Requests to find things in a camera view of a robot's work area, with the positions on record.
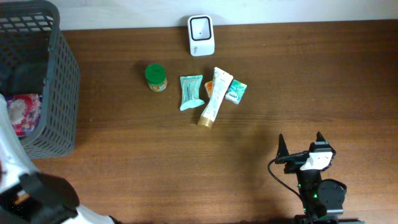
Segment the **white gold cap tube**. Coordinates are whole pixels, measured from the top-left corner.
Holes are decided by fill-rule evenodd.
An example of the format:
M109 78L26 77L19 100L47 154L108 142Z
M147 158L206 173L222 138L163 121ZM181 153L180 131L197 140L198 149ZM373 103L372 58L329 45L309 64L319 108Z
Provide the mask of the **white gold cap tube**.
M209 129L212 128L215 122L216 116L219 112L223 98L229 88L229 85L233 81L233 76L228 72L215 67L212 84L212 94L210 100L202 112L198 121L199 126L205 126Z

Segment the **teal wet wipes pack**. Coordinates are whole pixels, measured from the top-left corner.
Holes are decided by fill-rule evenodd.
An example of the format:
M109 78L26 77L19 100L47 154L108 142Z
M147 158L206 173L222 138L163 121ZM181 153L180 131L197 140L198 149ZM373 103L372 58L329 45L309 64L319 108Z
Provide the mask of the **teal wet wipes pack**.
M192 109L203 105L205 102L200 99L200 87L203 75L180 77L182 88L182 102L180 111Z

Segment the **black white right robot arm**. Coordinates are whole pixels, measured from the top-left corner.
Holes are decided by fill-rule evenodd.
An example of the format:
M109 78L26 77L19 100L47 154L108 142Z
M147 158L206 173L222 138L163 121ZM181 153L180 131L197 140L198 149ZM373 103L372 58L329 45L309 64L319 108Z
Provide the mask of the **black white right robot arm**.
M293 192L303 205L303 215L294 216L294 224L360 224L358 219L340 220L343 214L343 203L347 186L334 179L322 179L321 173L331 166L336 151L328 141L317 133L315 142L307 151L291 154L287 149L284 137L279 135L278 150L275 159L269 164L283 164L285 174L297 176L298 190L294 190L278 179L267 169L271 176L285 188Z

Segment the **orange tissue pack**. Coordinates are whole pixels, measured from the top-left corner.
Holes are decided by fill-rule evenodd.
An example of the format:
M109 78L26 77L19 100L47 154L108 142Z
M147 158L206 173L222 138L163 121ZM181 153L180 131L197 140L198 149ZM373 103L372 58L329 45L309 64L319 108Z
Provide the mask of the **orange tissue pack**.
M206 93L208 95L209 98L211 98L212 96L212 88L213 88L213 82L212 81L208 81L204 84Z

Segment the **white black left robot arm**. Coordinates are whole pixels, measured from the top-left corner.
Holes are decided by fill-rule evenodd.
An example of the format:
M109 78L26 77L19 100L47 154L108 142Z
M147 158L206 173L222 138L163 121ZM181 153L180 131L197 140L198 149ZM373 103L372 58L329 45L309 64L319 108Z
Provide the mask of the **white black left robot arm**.
M1 223L115 224L80 203L65 179L38 170L22 147L1 97Z

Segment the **purple red snack bag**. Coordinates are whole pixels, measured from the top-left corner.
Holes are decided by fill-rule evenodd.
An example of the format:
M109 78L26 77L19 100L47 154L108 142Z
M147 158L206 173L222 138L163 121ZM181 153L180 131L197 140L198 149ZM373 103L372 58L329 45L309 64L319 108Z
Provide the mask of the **purple red snack bag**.
M28 136L38 126L42 108L42 95L24 94L7 96L7 112L19 138Z

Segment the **green lid glass jar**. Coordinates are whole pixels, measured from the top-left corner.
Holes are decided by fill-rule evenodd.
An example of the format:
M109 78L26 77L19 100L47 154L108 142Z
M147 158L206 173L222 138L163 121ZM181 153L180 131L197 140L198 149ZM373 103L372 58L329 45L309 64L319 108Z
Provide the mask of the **green lid glass jar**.
M152 91L160 92L167 87L167 77L163 66L159 64L149 65L145 70L145 77Z

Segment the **teal white tissue pack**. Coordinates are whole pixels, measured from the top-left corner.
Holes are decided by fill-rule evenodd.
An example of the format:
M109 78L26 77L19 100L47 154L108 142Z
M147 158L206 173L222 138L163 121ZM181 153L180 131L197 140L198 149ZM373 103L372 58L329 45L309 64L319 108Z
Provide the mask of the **teal white tissue pack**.
M238 105L246 91L247 85L245 83L233 80L225 95L225 99Z

